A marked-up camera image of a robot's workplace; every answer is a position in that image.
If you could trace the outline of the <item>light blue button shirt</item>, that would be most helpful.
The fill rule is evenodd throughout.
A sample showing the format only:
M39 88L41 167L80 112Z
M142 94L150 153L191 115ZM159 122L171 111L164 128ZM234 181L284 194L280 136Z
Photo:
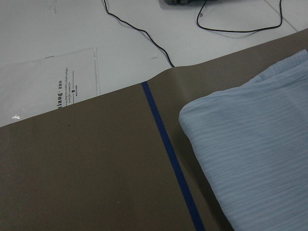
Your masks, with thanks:
M179 122L234 230L307 230L306 50L188 103Z

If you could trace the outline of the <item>brown paper table cover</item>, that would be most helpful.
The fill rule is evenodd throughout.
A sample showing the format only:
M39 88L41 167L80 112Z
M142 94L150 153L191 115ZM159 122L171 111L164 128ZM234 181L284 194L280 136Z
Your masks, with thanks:
M302 30L2 127L1 230L232 230L179 112L307 46Z

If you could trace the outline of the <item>clear plastic bag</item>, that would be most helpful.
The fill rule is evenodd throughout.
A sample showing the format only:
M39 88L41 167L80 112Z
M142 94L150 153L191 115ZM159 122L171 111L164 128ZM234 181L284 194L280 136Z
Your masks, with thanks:
M100 94L96 48L1 65L0 125L61 109Z

